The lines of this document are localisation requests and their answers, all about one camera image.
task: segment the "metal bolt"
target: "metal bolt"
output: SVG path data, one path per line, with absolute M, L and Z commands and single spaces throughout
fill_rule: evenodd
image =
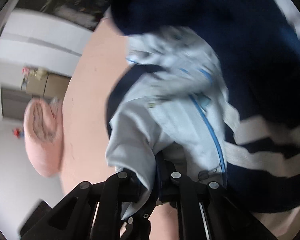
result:
M 209 183 L 209 187 L 213 189 L 217 189 L 219 187 L 219 184 L 213 181 Z
M 80 183 L 80 188 L 82 188 L 82 189 L 86 189 L 89 186 L 90 186 L 90 183 L 87 182 L 87 181 L 83 181 L 83 182 Z
M 128 174 L 124 171 L 118 173 L 119 179 L 125 179 L 127 176 L 128 176 Z
M 171 177 L 173 177 L 174 179 L 179 179 L 181 178 L 181 174 L 177 171 L 171 173 Z

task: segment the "sleeve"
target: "sleeve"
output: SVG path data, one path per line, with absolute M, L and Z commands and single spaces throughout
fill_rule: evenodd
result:
M 122 205 L 122 219 L 133 215 L 148 200 L 155 177 L 155 154 L 173 141 L 150 116 L 146 101 L 135 99 L 119 106 L 110 121 L 112 133 L 106 161 L 116 170 L 127 168 L 136 173 L 145 187 L 138 203 Z

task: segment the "red object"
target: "red object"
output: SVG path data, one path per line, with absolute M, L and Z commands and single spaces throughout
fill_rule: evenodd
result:
M 21 134 L 20 129 L 18 129 L 18 128 L 13 129 L 13 130 L 12 130 L 12 133 L 13 133 L 13 135 L 15 135 L 17 138 L 20 138 L 20 134 Z

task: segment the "blue piping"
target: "blue piping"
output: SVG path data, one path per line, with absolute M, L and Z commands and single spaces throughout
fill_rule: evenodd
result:
M 204 69 L 200 68 L 199 71 L 206 76 L 206 78 L 210 81 L 210 83 L 212 84 L 212 76 L 207 72 L 205 71 Z
M 187 70 L 185 70 L 184 68 L 180 68 L 180 70 L 182 71 L 182 72 L 184 72 L 184 73 L 189 73 Z
M 130 61 L 130 62 L 132 62 L 132 63 L 136 63 L 136 64 L 138 63 L 138 62 L 136 62 L 136 61 L 134 61 L 134 60 L 132 60 L 132 59 L 129 59 L 129 58 L 127 58 L 127 57 L 126 57 L 126 60 L 128 60 L 128 61 Z
M 225 160 L 223 158 L 223 154 L 222 154 L 222 149 L 220 146 L 220 143 L 218 141 L 218 138 L 209 122 L 209 120 L 207 119 L 207 117 L 205 116 L 204 112 L 202 111 L 201 107 L 199 106 L 199 104 L 197 103 L 197 101 L 194 99 L 193 96 L 189 95 L 191 101 L 194 103 L 195 107 L 197 108 L 199 114 L 201 115 L 202 119 L 204 120 L 205 124 L 207 125 L 207 128 L 209 130 L 209 133 L 214 141 L 214 144 L 217 148 L 218 151 L 218 155 L 219 155 L 219 159 L 220 159 L 220 164 L 221 164 L 221 171 L 222 171 L 222 179 L 223 179 L 223 187 L 226 188 L 226 183 L 227 183 L 227 178 L 226 178 L 226 165 L 225 165 Z

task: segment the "cloth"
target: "cloth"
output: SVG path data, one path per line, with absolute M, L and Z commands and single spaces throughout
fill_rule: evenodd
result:
M 225 147 L 236 152 L 226 158 L 229 190 L 255 212 L 299 206 L 300 166 L 291 166 L 300 164 L 300 41 L 274 0 L 114 0 L 112 15 L 126 35 L 186 25 L 204 38 L 240 121 L 259 117 L 267 130 L 237 142 L 239 120 L 226 122 Z
M 62 101 L 32 99 L 24 116 L 25 147 L 36 171 L 50 177 L 60 170 L 63 147 Z
M 130 54 L 127 57 L 130 62 L 133 62 L 133 64 L 147 64 L 151 61 L 151 63 L 163 65 L 164 67 L 160 68 L 157 65 L 134 65 L 119 81 L 109 97 L 107 120 L 110 121 L 114 112 L 116 114 L 109 122 L 114 128 L 115 134 L 111 133 L 110 127 L 110 143 L 106 153 L 108 164 L 117 166 L 118 169 L 121 167 L 132 169 L 137 173 L 140 181 L 146 187 L 143 201 L 137 205 L 130 205 L 127 211 L 127 204 L 124 205 L 123 211 L 126 212 L 123 217 L 131 215 L 146 201 L 146 196 L 150 193 L 149 189 L 152 188 L 154 178 L 154 174 L 148 169 L 154 166 L 153 155 L 164 149 L 169 143 L 171 144 L 172 141 L 180 143 L 183 148 L 176 148 L 172 145 L 165 148 L 165 157 L 167 159 L 173 161 L 175 164 L 185 161 L 187 163 L 186 173 L 194 181 L 207 183 L 214 180 L 222 183 L 219 176 L 221 173 L 221 161 L 220 159 L 211 158 L 218 156 L 218 153 L 213 152 L 210 158 L 206 154 L 209 150 L 215 149 L 216 146 L 210 145 L 209 147 L 209 140 L 204 141 L 207 138 L 211 140 L 209 131 L 199 133 L 201 127 L 198 126 L 202 125 L 200 124 L 202 120 L 196 119 L 198 112 L 196 109 L 191 109 L 189 106 L 191 102 L 184 100 L 187 95 L 186 91 L 189 93 L 198 93 L 210 89 L 209 86 L 206 86 L 206 79 L 200 80 L 198 78 L 198 73 L 195 72 L 198 71 L 197 65 L 189 64 L 189 62 L 195 61 L 196 63 L 200 63 L 205 61 L 206 65 L 214 62 L 213 66 L 215 66 L 215 70 L 217 71 L 211 77 L 218 80 L 215 78 L 218 77 L 217 73 L 219 72 L 218 59 L 211 48 L 210 50 L 209 48 L 202 39 L 196 41 L 195 35 L 186 28 L 166 27 L 161 32 L 155 34 L 148 33 L 130 37 Z M 207 60 L 207 55 L 210 55 L 211 61 Z M 179 63 L 185 65 L 186 69 L 179 68 Z M 213 67 L 206 70 L 209 73 L 213 73 Z M 220 80 L 221 82 L 218 82 L 218 86 L 224 88 L 222 79 Z M 172 94 L 174 90 L 173 84 L 178 84 L 179 86 L 175 86 L 174 95 Z M 283 130 L 282 132 L 284 127 L 278 127 L 274 124 L 270 126 L 272 129 L 269 130 L 268 124 L 260 116 L 239 122 L 236 110 L 229 104 L 226 104 L 226 89 L 223 90 L 224 96 L 221 97 L 221 104 L 219 104 L 217 109 L 223 113 L 224 122 L 231 127 L 237 126 L 234 135 L 236 141 L 254 141 L 258 140 L 259 137 L 266 136 L 271 136 L 277 140 L 288 138 L 289 131 Z M 213 101 L 215 100 L 215 97 L 210 96 L 210 98 Z M 203 105 L 203 108 L 207 105 L 207 100 L 202 100 L 202 98 L 198 102 Z M 150 116 L 146 113 L 146 108 L 148 108 Z M 207 116 L 211 118 L 211 113 L 212 115 L 216 115 L 216 112 L 216 109 L 212 108 L 208 111 Z M 223 125 L 219 122 L 217 125 L 214 125 L 213 130 L 218 131 L 222 127 Z M 199 139 L 199 143 L 193 140 L 198 135 L 199 137 L 202 136 Z M 231 144 L 222 141 L 224 140 L 222 139 L 222 135 L 219 138 L 221 139 L 218 141 L 221 142 L 221 148 L 228 162 L 235 162 L 238 166 L 248 167 L 248 169 L 251 168 L 253 170 L 269 170 L 271 174 L 281 171 L 279 175 L 282 177 L 289 176 L 289 174 L 293 175 L 294 172 L 300 172 L 300 158 L 295 158 L 296 162 L 294 164 L 285 162 L 284 160 L 280 161 L 280 155 L 277 156 L 277 159 L 274 158 L 273 160 L 269 160 L 269 155 L 261 155 L 256 157 L 258 158 L 257 160 L 253 160 L 250 156 L 241 156 L 237 153 L 236 149 L 229 147 Z M 149 146 L 144 144 L 145 141 L 149 142 Z M 204 145 L 204 148 L 191 148 L 192 145 L 196 145 L 197 143 Z M 213 161 L 218 162 L 217 166 L 211 168 L 212 165 L 207 168 L 206 163 L 214 163 Z M 287 230 L 291 220 L 293 220 L 299 210 L 300 207 L 296 207 L 288 212 L 273 214 L 277 215 L 277 219 L 279 218 L 280 220 L 276 220 L 272 215 L 272 220 L 270 221 L 265 216 L 266 214 L 256 214 L 256 217 L 266 226 L 269 226 L 268 228 L 272 229 L 271 231 L 276 236 L 280 236 Z
M 157 65 L 135 65 L 130 71 L 136 73 L 144 69 L 144 74 L 135 75 L 139 79 L 135 80 L 137 82 L 130 87 L 117 109 L 111 106 L 116 104 L 116 100 L 109 97 L 108 109 L 116 111 L 110 117 L 107 163 L 118 170 L 125 167 L 134 171 L 145 186 L 140 202 L 130 204 L 127 210 L 126 206 L 123 207 L 123 218 L 133 214 L 148 199 L 154 183 L 154 155 L 173 142 L 182 146 L 180 156 L 176 157 L 175 150 L 166 149 L 166 157 L 186 159 L 187 175 L 193 180 L 226 181 L 221 176 L 226 174 L 226 167 L 218 140 L 224 140 L 222 109 L 227 91 L 219 60 L 211 47 L 191 30 L 172 27 L 148 34 L 144 40 L 131 38 L 130 43 L 135 48 L 129 55 L 130 60 L 142 61 L 138 55 L 149 54 L 153 56 L 149 57 L 152 63 L 161 65 L 161 71 L 146 73 L 146 68 L 160 68 Z M 122 80 L 119 87 L 127 84 L 124 78 Z M 198 107 L 203 107 L 204 119 L 198 115 Z
M 241 119 L 300 125 L 300 41 L 274 0 L 114 0 L 112 15 L 125 35 L 190 27 L 218 55 Z

